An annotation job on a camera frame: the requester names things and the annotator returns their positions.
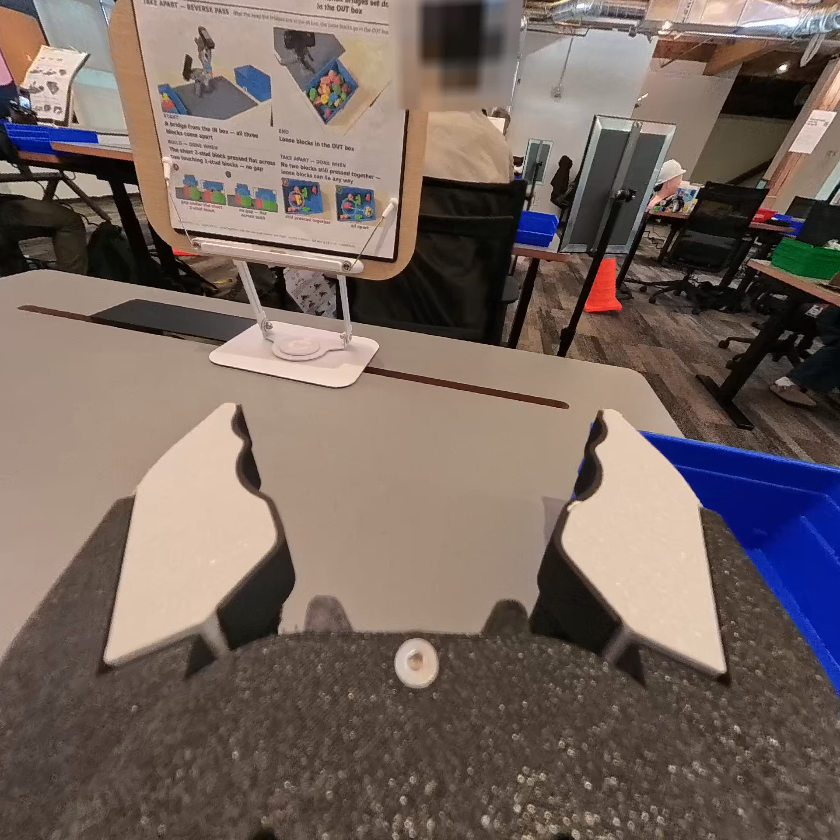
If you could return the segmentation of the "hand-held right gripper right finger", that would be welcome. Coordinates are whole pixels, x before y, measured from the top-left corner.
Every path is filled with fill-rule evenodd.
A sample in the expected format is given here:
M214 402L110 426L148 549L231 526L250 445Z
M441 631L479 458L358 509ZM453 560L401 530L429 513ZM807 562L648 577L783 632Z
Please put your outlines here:
M570 497L543 507L533 634L636 679L643 651L728 678L702 503L622 414L598 411Z

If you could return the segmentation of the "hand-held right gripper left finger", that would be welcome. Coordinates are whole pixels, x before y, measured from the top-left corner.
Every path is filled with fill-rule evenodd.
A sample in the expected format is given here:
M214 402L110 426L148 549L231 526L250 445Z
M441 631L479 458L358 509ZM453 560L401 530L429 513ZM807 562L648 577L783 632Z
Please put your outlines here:
M215 660L274 637L295 581L243 407L224 403L133 493L103 664L124 666L185 641Z

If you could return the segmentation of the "blue plastic bin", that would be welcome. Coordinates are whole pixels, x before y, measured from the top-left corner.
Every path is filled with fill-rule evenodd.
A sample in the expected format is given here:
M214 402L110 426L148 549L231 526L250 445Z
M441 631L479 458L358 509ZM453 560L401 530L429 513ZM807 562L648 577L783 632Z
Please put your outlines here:
M640 432L717 513L838 690L838 469ZM714 584L721 634L723 584Z

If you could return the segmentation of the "orange traffic cone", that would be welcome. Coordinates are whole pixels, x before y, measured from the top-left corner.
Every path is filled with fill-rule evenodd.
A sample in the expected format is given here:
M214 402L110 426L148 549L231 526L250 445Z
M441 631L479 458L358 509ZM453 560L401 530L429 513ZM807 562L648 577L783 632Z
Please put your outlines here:
M602 259L584 305L587 313L618 312L623 308L616 295L616 259Z

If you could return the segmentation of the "printed sheet under table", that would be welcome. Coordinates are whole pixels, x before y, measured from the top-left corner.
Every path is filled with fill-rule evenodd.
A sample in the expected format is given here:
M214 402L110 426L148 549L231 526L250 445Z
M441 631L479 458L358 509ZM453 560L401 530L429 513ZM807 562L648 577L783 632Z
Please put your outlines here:
M338 281L321 272L286 268L287 293L301 312L336 319L340 314Z

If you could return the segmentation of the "black backpack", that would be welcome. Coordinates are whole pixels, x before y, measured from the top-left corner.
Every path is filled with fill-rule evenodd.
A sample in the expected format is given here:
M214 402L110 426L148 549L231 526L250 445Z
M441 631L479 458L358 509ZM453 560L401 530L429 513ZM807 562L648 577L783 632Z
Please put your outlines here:
M140 284L138 264L122 229L102 222L87 242L87 275L131 285Z

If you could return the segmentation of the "wooden side table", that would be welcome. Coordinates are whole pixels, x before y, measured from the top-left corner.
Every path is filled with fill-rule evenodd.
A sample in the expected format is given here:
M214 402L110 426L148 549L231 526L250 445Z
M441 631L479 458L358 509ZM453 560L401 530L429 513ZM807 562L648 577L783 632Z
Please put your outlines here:
M519 294L516 300L517 305L513 314L513 320L507 342L508 348L515 350L518 347L518 342L522 335L524 323L528 315L529 305L536 285L540 264L543 261L566 262L570 256L562 254L558 250L552 250L551 248L516 244L511 251L511 257L513 258L514 265L517 263L517 259L519 258L528 260L527 271L519 287Z

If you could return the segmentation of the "wooden desk with black legs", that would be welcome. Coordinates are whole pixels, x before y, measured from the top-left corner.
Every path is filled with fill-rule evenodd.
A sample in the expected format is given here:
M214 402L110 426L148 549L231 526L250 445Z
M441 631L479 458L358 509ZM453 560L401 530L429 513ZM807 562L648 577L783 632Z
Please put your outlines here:
M705 374L697 374L696 379L735 428L751 432L754 429L754 423L735 403L735 397L758 369L764 357L770 353L773 345L782 335L786 320L798 305L805 302L821 302L837 308L839 294L837 288L825 282L794 275L773 266L768 260L751 259L747 267L768 279L771 290L784 297L784 304L769 317L748 348L740 354L739 359L731 363L728 367L729 373L722 383L718 384Z

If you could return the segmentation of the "blue bin on side table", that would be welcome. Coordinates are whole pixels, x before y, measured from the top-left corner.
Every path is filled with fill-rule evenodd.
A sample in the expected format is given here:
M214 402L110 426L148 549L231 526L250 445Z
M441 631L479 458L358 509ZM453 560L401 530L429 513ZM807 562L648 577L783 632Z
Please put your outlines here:
M523 211L514 242L516 245L548 248L557 234L559 223L560 220L551 213Z

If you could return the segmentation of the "black mesh office chair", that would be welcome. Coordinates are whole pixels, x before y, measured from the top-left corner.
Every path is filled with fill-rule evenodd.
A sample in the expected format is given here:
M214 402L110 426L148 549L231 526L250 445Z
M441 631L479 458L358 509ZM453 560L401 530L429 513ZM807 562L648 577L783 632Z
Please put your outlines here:
M526 185L425 176L413 256L389 280L348 280L354 322L499 345Z

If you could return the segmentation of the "large grey panel on tripod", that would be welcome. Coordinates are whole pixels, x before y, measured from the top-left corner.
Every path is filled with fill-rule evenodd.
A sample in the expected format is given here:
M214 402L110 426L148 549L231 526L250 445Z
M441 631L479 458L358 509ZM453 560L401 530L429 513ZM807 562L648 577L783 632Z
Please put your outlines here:
M561 254L587 255L591 264L560 332L559 357L571 348L604 258L628 255L675 133L673 123L594 116L560 238Z

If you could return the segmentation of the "wooden background table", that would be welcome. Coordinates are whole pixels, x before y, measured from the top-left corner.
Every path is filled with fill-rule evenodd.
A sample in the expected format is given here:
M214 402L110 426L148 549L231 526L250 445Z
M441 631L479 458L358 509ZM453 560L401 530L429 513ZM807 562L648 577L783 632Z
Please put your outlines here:
M84 143L54 143L53 149L52 154L23 152L12 145L7 135L2 134L2 162L15 168L15 173L2 174L2 184L44 184L43 194L36 200L54 201L79 214L85 222L88 241L96 226L112 221L102 207L89 198L68 174L93 175L108 183L121 222L118 226L128 239L139 267L138 286L183 291L183 282L190 276L190 271L174 257L172 247L152 227L150 234L154 249L150 249L145 242L140 220L126 190L127 184L139 184L131 154ZM18 243L19 257L2 259L2 276L30 267L21 249L22 242L28 240Z

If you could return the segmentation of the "instruction board on white stand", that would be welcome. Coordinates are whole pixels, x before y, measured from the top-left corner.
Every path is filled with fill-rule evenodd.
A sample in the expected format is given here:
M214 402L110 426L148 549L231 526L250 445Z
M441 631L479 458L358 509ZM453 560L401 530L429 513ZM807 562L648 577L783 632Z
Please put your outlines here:
M389 280L415 250L427 119L397 92L387 2L116 2L109 39L147 218L174 249L234 261L254 324L228 369L341 389L379 344L347 280ZM340 329L264 309L252 266L338 283Z

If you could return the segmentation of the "paper notice on column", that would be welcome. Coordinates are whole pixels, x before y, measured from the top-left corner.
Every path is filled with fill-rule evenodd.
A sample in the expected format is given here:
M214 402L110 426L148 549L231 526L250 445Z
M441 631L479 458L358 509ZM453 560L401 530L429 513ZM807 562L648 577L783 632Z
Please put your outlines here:
M798 134L791 143L792 154L812 154L831 127L837 112L815 109L810 112Z

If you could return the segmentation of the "background instruction sheet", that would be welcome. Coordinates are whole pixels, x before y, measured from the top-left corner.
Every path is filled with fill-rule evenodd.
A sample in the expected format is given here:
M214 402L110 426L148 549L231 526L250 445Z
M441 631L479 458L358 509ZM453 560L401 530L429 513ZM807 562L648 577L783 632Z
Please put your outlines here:
M40 123L67 127L71 123L72 87L90 58L87 51L42 45L26 71L23 89Z

